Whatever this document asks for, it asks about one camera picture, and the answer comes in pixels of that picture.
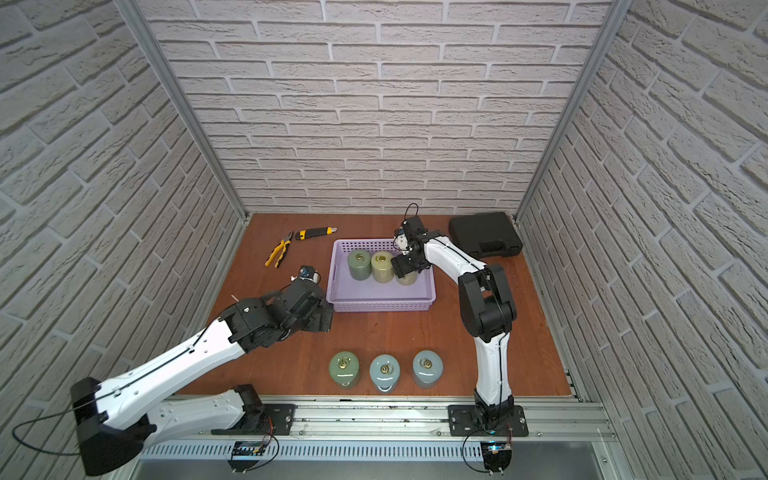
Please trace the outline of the dark green tea canister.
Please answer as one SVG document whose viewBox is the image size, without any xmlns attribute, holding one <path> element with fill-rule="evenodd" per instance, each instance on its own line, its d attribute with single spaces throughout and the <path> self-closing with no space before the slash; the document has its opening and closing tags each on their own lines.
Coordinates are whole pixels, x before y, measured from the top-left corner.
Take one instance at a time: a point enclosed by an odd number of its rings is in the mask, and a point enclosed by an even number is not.
<svg viewBox="0 0 768 480">
<path fill-rule="evenodd" d="M 371 254 L 364 249 L 353 250 L 348 254 L 347 265 L 354 280 L 364 281 L 371 276 Z"/>
</svg>

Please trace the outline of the blue-grey tea canister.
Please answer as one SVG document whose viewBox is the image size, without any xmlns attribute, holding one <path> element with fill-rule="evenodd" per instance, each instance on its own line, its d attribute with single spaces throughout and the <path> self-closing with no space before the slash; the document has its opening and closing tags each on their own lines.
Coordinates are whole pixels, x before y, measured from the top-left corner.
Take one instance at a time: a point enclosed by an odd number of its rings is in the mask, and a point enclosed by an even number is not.
<svg viewBox="0 0 768 480">
<path fill-rule="evenodd" d="M 375 388 L 381 393 L 388 394 L 397 386 L 401 375 L 401 368 L 394 356 L 381 354 L 371 362 L 369 375 Z"/>
</svg>

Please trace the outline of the light blue tea canister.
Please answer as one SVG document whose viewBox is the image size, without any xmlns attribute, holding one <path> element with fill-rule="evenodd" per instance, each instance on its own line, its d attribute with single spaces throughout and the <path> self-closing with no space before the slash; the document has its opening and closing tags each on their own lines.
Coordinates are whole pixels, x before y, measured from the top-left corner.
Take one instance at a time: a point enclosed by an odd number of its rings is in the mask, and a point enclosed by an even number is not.
<svg viewBox="0 0 768 480">
<path fill-rule="evenodd" d="M 412 377 L 416 385 L 422 389 L 434 387 L 444 372 L 441 357 L 432 350 L 418 352 L 412 361 Z"/>
</svg>

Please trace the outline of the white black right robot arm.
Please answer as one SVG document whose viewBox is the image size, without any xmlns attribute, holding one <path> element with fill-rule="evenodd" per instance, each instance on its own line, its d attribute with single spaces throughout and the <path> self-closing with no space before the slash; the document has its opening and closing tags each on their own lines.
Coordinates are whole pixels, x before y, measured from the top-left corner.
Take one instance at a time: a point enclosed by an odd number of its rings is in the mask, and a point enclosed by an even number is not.
<svg viewBox="0 0 768 480">
<path fill-rule="evenodd" d="M 400 231 L 393 244 L 399 250 L 392 260 L 398 277 L 436 267 L 454 281 L 461 321 L 476 349 L 478 421 L 490 428 L 510 416 L 514 398 L 508 345 L 517 309 L 504 269 L 471 257 L 438 232 L 408 235 Z"/>
</svg>

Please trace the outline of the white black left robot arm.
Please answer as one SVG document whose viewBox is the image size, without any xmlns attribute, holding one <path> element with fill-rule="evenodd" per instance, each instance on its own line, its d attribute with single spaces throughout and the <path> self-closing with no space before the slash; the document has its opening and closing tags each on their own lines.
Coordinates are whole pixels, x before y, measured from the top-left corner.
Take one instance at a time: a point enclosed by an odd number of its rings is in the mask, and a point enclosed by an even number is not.
<svg viewBox="0 0 768 480">
<path fill-rule="evenodd" d="M 259 433 L 269 428 L 255 388 L 174 400 L 172 394 L 217 367 L 300 332 L 327 332 L 333 308 L 319 276 L 236 302 L 202 331 L 122 375 L 86 377 L 70 389 L 78 457 L 89 476 L 112 472 L 144 448 L 198 431 Z"/>
</svg>

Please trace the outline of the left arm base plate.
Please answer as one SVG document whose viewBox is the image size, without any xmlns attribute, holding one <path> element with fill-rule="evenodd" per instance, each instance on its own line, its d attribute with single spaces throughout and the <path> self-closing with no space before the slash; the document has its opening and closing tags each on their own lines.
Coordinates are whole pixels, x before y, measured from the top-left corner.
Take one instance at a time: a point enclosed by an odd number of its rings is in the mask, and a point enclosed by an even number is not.
<svg viewBox="0 0 768 480">
<path fill-rule="evenodd" d="M 266 435 L 287 436 L 290 434 L 295 404 L 268 403 L 259 407 L 248 407 L 244 416 L 228 429 L 213 429 L 212 435 Z"/>
</svg>

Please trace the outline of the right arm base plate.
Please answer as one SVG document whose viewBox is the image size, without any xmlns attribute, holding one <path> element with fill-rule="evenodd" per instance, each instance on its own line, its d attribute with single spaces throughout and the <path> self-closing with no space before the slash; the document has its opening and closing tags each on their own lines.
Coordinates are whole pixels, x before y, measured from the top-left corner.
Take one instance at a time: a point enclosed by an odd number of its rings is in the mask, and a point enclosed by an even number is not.
<svg viewBox="0 0 768 480">
<path fill-rule="evenodd" d="M 450 435 L 490 435 L 494 437 L 523 438 L 529 435 L 524 410 L 519 405 L 503 407 L 501 413 L 491 408 L 482 413 L 476 405 L 455 404 L 447 407 Z"/>
</svg>

